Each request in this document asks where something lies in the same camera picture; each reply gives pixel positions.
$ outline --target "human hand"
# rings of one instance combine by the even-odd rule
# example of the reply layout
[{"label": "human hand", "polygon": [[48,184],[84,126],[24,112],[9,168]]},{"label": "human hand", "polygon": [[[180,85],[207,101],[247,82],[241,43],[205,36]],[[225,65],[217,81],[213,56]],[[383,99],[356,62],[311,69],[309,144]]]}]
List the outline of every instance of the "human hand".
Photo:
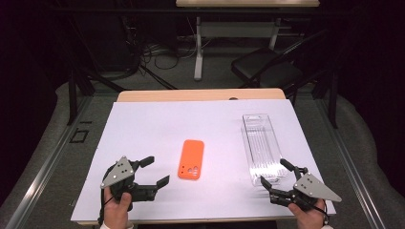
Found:
[{"label": "human hand", "polygon": [[128,224],[128,207],[132,202],[129,193],[123,193],[121,201],[116,201],[111,194],[110,187],[104,189],[104,224],[111,229],[131,227]]},{"label": "human hand", "polygon": [[[321,198],[315,203],[315,206],[320,209],[325,209],[325,202]],[[291,203],[288,205],[289,211],[297,217],[297,223],[299,229],[321,229],[324,225],[324,214],[311,209],[307,212],[301,210],[297,204]]]}]

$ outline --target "table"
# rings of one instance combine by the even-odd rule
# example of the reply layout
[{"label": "table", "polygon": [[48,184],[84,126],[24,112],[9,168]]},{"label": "table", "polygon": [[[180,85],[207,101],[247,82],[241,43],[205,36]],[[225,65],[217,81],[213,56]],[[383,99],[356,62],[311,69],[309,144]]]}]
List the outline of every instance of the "table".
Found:
[{"label": "table", "polygon": [[[177,0],[178,7],[185,8],[314,8],[319,6],[318,0]],[[280,19],[275,22],[226,22],[226,23],[203,23],[197,17],[196,38],[197,57],[194,79],[201,80],[203,77],[203,48],[202,36],[207,37],[270,37],[269,47],[273,50]]]},{"label": "table", "polygon": [[[134,203],[134,209],[141,209],[129,213],[134,223],[292,218],[287,208],[270,204],[264,187],[251,184],[241,135],[241,114],[250,112],[269,114],[283,156],[292,163],[305,162],[322,180],[295,112],[279,89],[123,92],[110,113],[71,220],[96,224],[99,184],[121,156],[155,156],[155,163],[137,171],[139,184],[170,175],[155,201]],[[198,181],[177,177],[186,138],[205,143]],[[294,181],[291,174],[278,188],[289,190]],[[328,208],[335,214],[330,202]]]}]

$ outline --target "white paper sheet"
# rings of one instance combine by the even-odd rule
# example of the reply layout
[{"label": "white paper sheet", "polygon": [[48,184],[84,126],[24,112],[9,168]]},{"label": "white paper sheet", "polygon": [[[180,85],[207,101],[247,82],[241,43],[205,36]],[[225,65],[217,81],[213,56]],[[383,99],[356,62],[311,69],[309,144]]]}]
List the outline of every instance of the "white paper sheet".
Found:
[{"label": "white paper sheet", "polygon": [[[283,158],[308,167],[321,178],[297,116],[286,99],[193,102],[115,103],[72,221],[95,221],[100,209],[99,185],[106,170],[127,156],[155,163],[139,168],[138,184],[155,184],[170,175],[155,201],[136,202],[132,221],[221,220],[291,217],[286,207],[271,204],[268,191],[251,183],[241,127],[242,115],[268,114]],[[177,176],[182,144],[186,139],[204,142],[202,174],[196,180]],[[276,188],[292,189],[290,173]],[[335,210],[328,202],[330,214]]]}]

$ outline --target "orange phone case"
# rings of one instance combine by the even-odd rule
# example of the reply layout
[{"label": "orange phone case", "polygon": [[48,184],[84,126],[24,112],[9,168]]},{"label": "orange phone case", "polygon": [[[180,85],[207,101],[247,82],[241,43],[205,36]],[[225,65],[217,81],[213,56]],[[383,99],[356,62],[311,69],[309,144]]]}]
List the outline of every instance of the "orange phone case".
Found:
[{"label": "orange phone case", "polygon": [[185,140],[182,145],[178,176],[180,178],[198,179],[203,165],[203,142]]}]

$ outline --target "clear plastic box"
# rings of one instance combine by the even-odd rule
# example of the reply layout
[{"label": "clear plastic box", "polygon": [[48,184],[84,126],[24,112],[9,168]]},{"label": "clear plastic box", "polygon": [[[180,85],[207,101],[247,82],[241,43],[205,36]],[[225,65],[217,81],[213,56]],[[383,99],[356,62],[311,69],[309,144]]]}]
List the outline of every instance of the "clear plastic box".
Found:
[{"label": "clear plastic box", "polygon": [[279,184],[288,170],[280,164],[282,155],[268,115],[244,114],[241,129],[253,185],[262,185],[261,176]]}]

